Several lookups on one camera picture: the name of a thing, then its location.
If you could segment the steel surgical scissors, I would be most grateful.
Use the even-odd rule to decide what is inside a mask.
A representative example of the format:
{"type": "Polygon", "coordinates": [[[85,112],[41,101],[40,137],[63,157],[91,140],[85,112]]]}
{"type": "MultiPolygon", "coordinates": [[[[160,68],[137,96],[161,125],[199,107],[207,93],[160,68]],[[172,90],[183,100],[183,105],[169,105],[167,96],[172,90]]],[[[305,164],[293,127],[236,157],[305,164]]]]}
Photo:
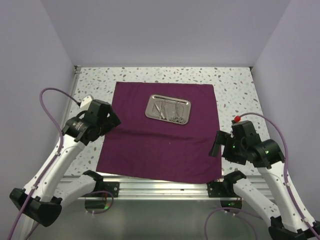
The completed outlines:
{"type": "Polygon", "coordinates": [[[171,116],[171,117],[169,118],[169,121],[175,123],[175,118],[176,118],[176,117],[180,117],[179,107],[178,107],[178,103],[177,103],[177,102],[175,102],[174,107],[175,107],[174,116],[171,116]]]}

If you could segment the stainless steel instrument tray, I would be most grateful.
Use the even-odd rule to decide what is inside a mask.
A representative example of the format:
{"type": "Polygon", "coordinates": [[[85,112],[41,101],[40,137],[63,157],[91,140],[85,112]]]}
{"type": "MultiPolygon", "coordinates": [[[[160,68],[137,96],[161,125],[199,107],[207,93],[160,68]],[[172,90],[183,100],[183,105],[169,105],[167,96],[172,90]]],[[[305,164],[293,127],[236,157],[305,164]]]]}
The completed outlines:
{"type": "Polygon", "coordinates": [[[145,116],[147,118],[159,120],[163,122],[168,122],[168,123],[173,123],[178,125],[186,125],[189,122],[191,108],[192,108],[192,104],[188,100],[153,94],[149,97],[149,100],[145,109],[145,116]],[[166,113],[166,119],[163,119],[162,115],[159,115],[158,111],[154,106],[154,103],[156,103],[161,110],[160,102],[163,102],[165,113],[166,113]],[[179,116],[185,119],[185,124],[179,124],[176,122],[169,121],[169,118],[175,115],[175,102],[177,102],[178,104],[179,116]]]}

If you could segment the purple cloth wrap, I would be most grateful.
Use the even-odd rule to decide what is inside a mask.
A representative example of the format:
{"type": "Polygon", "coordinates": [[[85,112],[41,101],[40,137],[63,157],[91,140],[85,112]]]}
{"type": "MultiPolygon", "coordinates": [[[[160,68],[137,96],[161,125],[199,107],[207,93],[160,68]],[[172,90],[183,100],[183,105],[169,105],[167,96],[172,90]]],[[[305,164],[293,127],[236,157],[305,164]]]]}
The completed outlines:
{"type": "Polygon", "coordinates": [[[105,135],[98,172],[189,184],[221,177],[222,158],[209,156],[220,128],[211,84],[118,82],[112,108],[121,123],[105,135]],[[152,95],[189,101],[188,122],[148,118],[152,95]]]}

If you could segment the thin steel tweezers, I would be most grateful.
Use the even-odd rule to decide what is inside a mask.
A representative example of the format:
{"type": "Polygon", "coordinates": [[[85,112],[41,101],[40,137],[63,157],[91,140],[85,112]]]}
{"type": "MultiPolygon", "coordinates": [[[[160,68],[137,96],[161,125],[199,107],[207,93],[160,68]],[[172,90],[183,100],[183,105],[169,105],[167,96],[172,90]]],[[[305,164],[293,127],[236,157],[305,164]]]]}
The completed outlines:
{"type": "Polygon", "coordinates": [[[158,111],[159,115],[161,115],[162,112],[161,112],[160,108],[158,107],[158,105],[156,103],[154,103],[154,107],[158,111]]]}

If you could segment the broad steel forceps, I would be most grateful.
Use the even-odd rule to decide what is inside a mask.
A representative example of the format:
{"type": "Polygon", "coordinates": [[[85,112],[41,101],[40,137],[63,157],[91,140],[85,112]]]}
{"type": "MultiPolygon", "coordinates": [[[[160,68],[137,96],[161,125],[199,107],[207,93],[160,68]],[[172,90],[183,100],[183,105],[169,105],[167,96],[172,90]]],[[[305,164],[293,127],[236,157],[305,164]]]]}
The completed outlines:
{"type": "Polygon", "coordinates": [[[166,120],[167,117],[166,117],[166,110],[165,110],[165,107],[164,107],[164,104],[163,102],[161,101],[160,102],[160,110],[161,110],[161,117],[166,120]]]}

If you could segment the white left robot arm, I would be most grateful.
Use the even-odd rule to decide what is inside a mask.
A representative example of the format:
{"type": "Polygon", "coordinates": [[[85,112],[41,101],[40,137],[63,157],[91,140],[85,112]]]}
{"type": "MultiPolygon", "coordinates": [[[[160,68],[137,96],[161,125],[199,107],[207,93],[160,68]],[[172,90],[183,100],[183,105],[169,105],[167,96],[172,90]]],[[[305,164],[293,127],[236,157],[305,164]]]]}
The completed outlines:
{"type": "Polygon", "coordinates": [[[58,184],[76,157],[91,142],[105,136],[121,121],[108,102],[87,96],[80,103],[80,113],[70,118],[62,129],[62,139],[37,174],[23,187],[14,188],[9,198],[17,209],[44,227],[53,224],[62,209],[78,198],[104,193],[103,177],[87,170],[64,188],[58,184]]]}

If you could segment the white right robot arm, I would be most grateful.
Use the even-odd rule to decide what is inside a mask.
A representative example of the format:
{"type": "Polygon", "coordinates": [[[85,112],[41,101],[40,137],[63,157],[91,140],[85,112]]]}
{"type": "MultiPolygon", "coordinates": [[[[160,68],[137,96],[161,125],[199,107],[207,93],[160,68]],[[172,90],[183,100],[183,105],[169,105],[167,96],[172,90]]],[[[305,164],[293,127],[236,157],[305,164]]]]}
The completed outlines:
{"type": "Polygon", "coordinates": [[[218,154],[235,164],[251,163],[267,184],[273,201],[257,190],[248,177],[235,170],[222,182],[209,182],[208,188],[227,197],[244,199],[258,214],[273,240],[308,240],[320,237],[320,222],[301,200],[288,171],[288,150],[273,139],[261,140],[254,124],[236,116],[231,132],[217,131],[209,156],[218,154]]]}

